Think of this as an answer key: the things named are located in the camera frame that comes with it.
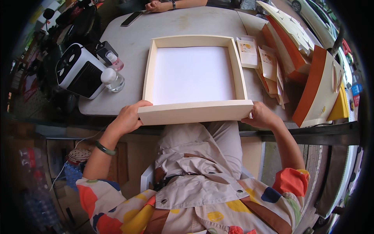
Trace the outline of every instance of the black charger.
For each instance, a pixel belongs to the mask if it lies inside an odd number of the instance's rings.
[[[102,58],[107,64],[111,65],[112,63],[105,57],[105,54],[108,51],[112,51],[118,57],[118,53],[113,49],[109,42],[99,42],[99,44],[97,45],[96,54],[100,56],[100,58]]]

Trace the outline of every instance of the smartphone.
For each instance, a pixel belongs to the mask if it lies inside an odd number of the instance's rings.
[[[134,20],[136,20],[141,14],[143,14],[143,11],[137,11],[132,13],[122,24],[121,26],[127,27],[129,26]]]

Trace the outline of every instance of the plastic bottle cap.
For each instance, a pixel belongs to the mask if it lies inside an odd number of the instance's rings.
[[[112,63],[114,63],[114,62],[117,60],[117,56],[116,56],[114,53],[112,53],[112,52],[107,53],[105,56],[106,56],[106,57],[109,59],[109,61],[111,61]]]
[[[101,82],[105,85],[110,85],[113,83],[117,78],[117,73],[112,68],[107,68],[101,73]]]

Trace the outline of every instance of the white cord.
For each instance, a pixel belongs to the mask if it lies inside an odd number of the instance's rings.
[[[55,178],[55,180],[53,181],[53,183],[52,183],[52,186],[50,187],[50,191],[52,190],[52,188],[53,188],[53,185],[55,184],[55,182],[56,182],[56,180],[57,180],[57,178],[61,175],[61,173],[62,173],[62,171],[64,170],[64,168],[65,168],[65,163],[64,163],[64,166],[62,167],[62,169],[61,169],[61,171],[60,171],[60,173],[58,173],[58,175],[57,175],[57,177]]]
[[[75,145],[75,148],[74,149],[76,149],[77,148],[77,146],[78,146],[78,144],[79,143],[81,143],[82,141],[84,141],[84,140],[87,140],[87,139],[90,139],[90,138],[93,138],[93,137],[95,137],[95,136],[97,136],[102,130],[104,130],[104,128],[102,128],[100,131],[98,131],[95,135],[93,135],[92,137],[86,137],[86,138],[83,138],[83,139],[81,139],[76,145]],[[57,180],[57,178],[61,175],[61,173],[62,173],[62,171],[64,170],[64,168],[65,168],[65,163],[64,163],[64,166],[62,167],[62,169],[61,169],[61,171],[60,171],[60,173],[58,173],[58,175],[57,175],[57,177],[55,178],[55,180],[53,181],[53,183],[52,183],[52,186],[50,187],[50,191],[52,190],[52,188],[53,188],[53,185],[55,184],[55,182],[56,182],[56,180]]]

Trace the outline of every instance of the white paper sheet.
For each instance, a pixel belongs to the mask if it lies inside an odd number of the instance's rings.
[[[226,47],[158,48],[153,104],[235,100]]]

